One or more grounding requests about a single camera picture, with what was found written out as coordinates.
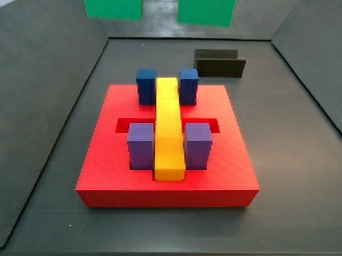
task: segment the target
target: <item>blue block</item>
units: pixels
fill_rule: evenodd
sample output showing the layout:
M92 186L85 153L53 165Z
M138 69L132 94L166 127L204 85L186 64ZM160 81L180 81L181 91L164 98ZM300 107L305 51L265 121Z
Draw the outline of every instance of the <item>blue block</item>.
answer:
M154 124L133 123L129 130L132 169L154 169Z
M140 105L156 105L156 69L138 69L137 85Z
M197 105L200 80L197 69L181 69L180 80L180 103L194 106Z
M210 125L188 123L185 131L185 151L188 170L206 170L213 145Z

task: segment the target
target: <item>green block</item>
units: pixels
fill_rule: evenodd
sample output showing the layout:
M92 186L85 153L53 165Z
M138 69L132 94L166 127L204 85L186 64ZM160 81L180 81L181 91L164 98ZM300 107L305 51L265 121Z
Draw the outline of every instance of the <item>green block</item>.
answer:
M229 27L237 0L180 0L178 22Z
M87 15L101 19L141 20L144 0L85 0Z

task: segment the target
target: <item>gray floor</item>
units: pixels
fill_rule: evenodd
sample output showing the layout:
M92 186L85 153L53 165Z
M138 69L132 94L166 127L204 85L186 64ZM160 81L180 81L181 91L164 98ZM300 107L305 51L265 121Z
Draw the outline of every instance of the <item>gray floor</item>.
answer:
M242 209L87 209L74 191L110 84L177 76L194 49L238 49L226 84L261 182ZM342 144L269 42L112 40L3 252L342 252Z

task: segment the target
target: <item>yellow block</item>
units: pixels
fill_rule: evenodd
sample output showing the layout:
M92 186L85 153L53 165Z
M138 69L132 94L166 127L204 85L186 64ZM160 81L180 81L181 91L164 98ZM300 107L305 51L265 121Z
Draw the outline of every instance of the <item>yellow block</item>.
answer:
M156 180L182 181L186 160L177 78L157 78Z

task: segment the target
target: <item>purple block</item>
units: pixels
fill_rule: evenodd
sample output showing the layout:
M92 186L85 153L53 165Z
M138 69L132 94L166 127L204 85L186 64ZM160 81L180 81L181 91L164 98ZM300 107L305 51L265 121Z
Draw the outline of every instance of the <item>purple block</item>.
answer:
M188 170L206 170L213 144L210 125L188 123L185 133Z
M154 124L133 123L128 138L132 169L154 169Z

